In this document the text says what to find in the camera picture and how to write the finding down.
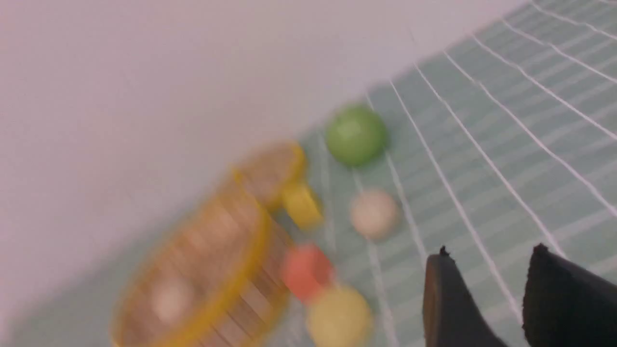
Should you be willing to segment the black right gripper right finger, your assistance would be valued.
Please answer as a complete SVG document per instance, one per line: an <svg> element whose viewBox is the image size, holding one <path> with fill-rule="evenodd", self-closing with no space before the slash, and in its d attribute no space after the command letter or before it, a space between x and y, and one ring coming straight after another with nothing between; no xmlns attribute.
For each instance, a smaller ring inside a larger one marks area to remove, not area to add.
<svg viewBox="0 0 617 347"><path fill-rule="evenodd" d="M532 347L614 347L616 285L538 244L527 271L523 331Z"/></svg>

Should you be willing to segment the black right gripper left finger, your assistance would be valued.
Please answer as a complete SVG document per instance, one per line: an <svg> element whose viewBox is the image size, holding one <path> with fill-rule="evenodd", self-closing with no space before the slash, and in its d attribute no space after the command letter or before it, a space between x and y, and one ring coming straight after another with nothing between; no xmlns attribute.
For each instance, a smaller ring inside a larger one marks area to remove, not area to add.
<svg viewBox="0 0 617 347"><path fill-rule="evenodd" d="M427 347L506 346L483 318L445 246L426 259L423 328Z"/></svg>

